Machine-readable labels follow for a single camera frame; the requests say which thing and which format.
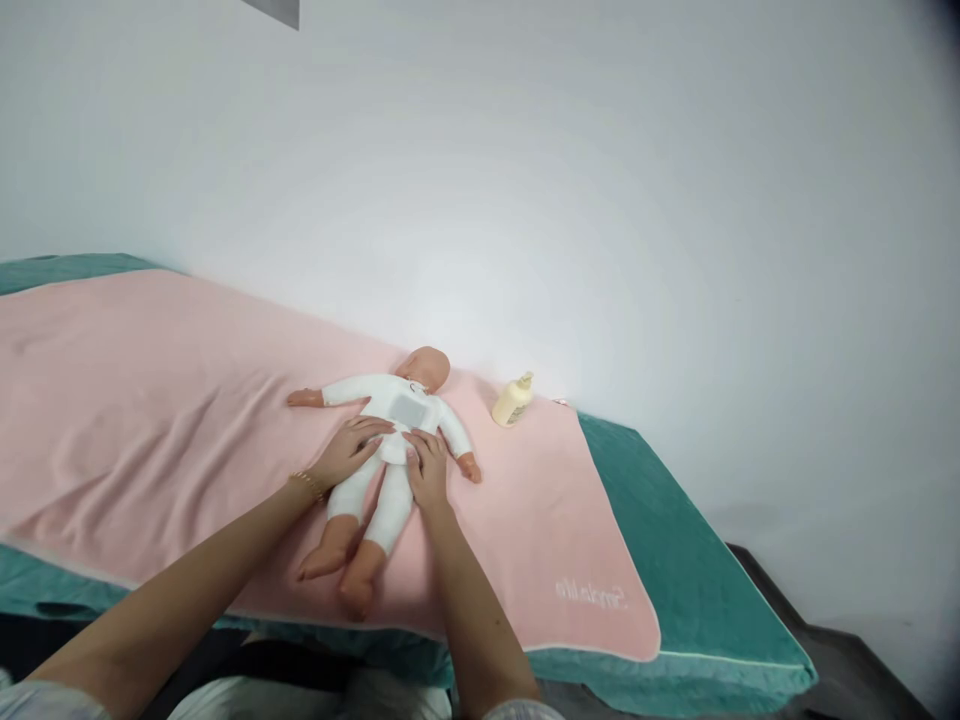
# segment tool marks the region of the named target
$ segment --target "gold bracelet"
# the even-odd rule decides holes
[[[326,499],[327,491],[320,485],[320,481],[305,470],[297,470],[295,473],[290,473],[290,477],[287,479],[299,480],[304,483],[310,492],[313,493],[313,497],[316,498],[317,502],[322,503]]]

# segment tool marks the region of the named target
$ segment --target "baby doll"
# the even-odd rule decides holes
[[[393,375],[357,375],[322,390],[298,390],[287,398],[292,407],[329,407],[369,398],[362,414],[394,423],[396,432],[381,435],[376,454],[357,472],[333,489],[327,524],[320,545],[300,564],[298,579],[307,580],[336,572],[347,563],[347,549],[360,527],[367,486],[386,463],[377,509],[356,555],[340,581],[340,598],[350,615],[363,620],[373,602],[373,581],[410,516],[413,494],[407,482],[407,448],[401,435],[419,428],[435,433],[439,427],[464,476],[481,480],[470,440],[456,414],[434,393],[450,374],[450,361],[439,350],[422,347]]]

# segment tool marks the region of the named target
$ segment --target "white sleeve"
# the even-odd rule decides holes
[[[473,452],[466,428],[463,427],[463,423],[453,409],[443,400],[440,400],[440,429],[443,430],[443,436],[447,439],[447,445],[450,446],[450,452],[455,458],[459,458],[464,453]]]
[[[395,379],[393,375],[354,375],[323,388],[323,404],[342,405],[360,398],[373,397],[390,389]]]

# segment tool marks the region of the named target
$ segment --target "massage table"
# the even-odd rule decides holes
[[[124,254],[0,263],[0,295],[47,283],[156,268]],[[624,664],[584,655],[571,669],[555,650],[528,653],[545,680],[586,683],[611,707],[667,717],[764,713],[816,682],[806,653],[737,560],[635,430],[579,413],[580,427],[631,558],[656,609],[661,650]],[[0,612],[92,620],[128,591],[0,545]],[[398,675],[452,683],[442,644],[403,630],[355,630],[225,616],[218,627],[313,638]]]

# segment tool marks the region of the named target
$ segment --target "white wall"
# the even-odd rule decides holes
[[[637,427],[935,700],[957,77],[919,3],[0,3],[0,259],[127,251]]]

